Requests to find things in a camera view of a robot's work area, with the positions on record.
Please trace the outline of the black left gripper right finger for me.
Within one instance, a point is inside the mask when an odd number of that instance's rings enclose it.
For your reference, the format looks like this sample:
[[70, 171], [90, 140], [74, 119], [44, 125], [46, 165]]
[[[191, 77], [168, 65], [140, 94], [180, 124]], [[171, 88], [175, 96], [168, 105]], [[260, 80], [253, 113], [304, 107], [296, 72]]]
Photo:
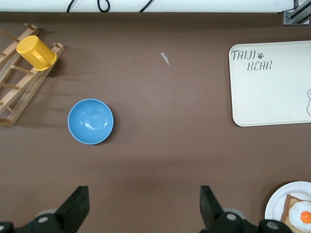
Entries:
[[258, 226], [249, 223], [239, 211], [223, 209], [208, 185], [200, 187], [200, 214], [204, 233], [259, 233]]

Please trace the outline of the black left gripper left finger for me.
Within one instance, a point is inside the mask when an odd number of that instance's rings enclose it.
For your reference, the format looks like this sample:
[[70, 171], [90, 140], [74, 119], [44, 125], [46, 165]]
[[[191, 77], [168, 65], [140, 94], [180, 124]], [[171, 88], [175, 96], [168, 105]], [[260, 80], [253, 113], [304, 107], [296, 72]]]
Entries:
[[14, 233], [77, 233], [89, 213], [89, 190], [79, 186], [53, 213], [34, 218]]

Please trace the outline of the white round plate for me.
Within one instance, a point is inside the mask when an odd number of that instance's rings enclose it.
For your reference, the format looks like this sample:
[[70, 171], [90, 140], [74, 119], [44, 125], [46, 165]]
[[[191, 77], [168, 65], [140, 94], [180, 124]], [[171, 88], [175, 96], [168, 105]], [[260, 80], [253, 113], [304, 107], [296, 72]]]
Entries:
[[311, 201], [311, 182], [291, 182], [279, 188], [269, 199], [265, 218], [281, 222], [281, 215], [287, 195], [294, 196], [301, 200]]

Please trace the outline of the brown toast slice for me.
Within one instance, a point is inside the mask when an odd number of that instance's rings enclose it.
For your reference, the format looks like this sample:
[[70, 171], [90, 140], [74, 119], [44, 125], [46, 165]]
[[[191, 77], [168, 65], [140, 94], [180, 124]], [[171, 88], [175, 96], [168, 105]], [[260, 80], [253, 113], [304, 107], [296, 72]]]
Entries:
[[299, 201], [306, 201], [306, 200], [298, 199], [298, 198], [291, 196], [289, 194], [286, 196], [286, 199], [285, 199], [284, 209], [283, 209], [283, 213], [281, 215], [281, 222], [284, 223], [285, 225], [287, 225], [291, 231], [292, 231], [291, 224], [289, 223], [289, 218], [288, 218], [289, 209], [293, 206], [293, 204], [295, 204]]

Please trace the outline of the fried egg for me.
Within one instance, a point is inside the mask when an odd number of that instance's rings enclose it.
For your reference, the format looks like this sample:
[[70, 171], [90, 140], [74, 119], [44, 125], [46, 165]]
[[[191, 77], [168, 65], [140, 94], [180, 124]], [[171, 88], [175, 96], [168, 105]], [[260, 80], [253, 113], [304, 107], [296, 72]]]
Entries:
[[311, 233], [311, 202], [299, 201], [293, 204], [288, 218], [295, 233]]

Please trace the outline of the blue bowl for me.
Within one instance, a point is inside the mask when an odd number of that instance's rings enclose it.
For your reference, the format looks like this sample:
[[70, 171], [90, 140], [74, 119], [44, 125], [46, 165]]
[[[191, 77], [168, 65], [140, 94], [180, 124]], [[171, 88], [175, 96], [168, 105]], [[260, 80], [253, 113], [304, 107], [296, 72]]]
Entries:
[[67, 125], [71, 136], [86, 145], [105, 141], [114, 126], [114, 116], [107, 104], [98, 99], [84, 99], [71, 108]]

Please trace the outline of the cream tray with bear print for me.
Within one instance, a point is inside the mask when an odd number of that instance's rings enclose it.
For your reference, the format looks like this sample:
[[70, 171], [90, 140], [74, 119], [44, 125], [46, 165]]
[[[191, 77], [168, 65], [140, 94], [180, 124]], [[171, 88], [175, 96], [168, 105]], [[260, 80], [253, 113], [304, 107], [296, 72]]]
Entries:
[[237, 44], [228, 58], [236, 125], [311, 123], [311, 41]]

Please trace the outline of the wooden peg drying rack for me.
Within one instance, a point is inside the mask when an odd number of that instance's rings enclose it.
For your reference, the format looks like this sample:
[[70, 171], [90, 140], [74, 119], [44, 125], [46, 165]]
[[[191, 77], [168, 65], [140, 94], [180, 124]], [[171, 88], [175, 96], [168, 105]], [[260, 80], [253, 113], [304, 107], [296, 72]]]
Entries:
[[0, 30], [0, 34], [12, 40], [7, 48], [0, 49], [0, 127], [14, 125], [54, 66], [43, 71], [37, 71], [33, 66], [20, 66], [27, 61], [16, 51], [18, 43], [28, 36], [40, 34], [35, 25], [26, 23], [25, 27], [18, 37]]

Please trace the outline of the small grey paper scrap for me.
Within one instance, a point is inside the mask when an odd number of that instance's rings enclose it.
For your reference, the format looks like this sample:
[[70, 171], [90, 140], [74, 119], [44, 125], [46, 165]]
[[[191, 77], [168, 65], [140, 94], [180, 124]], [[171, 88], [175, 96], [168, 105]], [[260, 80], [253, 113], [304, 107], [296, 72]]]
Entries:
[[161, 52], [160, 55], [162, 56], [162, 58], [164, 59], [164, 61], [167, 63], [167, 65], [168, 65], [169, 67], [171, 67], [170, 62], [169, 62], [169, 59], [168, 59], [168, 57], [166, 56], [166, 54], [165, 54], [164, 52]]

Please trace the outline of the yellow mug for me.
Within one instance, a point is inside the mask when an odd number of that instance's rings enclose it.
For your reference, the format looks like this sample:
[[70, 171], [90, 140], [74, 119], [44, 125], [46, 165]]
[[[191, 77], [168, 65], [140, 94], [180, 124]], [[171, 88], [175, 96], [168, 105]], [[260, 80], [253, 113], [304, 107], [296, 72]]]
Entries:
[[22, 39], [18, 43], [16, 51], [37, 71], [47, 70], [57, 59], [56, 53], [36, 35]]

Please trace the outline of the aluminium frame profile with bracket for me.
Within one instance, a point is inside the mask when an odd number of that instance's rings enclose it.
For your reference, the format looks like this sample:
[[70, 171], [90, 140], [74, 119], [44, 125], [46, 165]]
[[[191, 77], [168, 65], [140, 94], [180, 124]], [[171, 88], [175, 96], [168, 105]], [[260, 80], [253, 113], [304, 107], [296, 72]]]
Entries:
[[304, 26], [311, 22], [311, 0], [294, 0], [292, 10], [283, 12], [283, 26]]

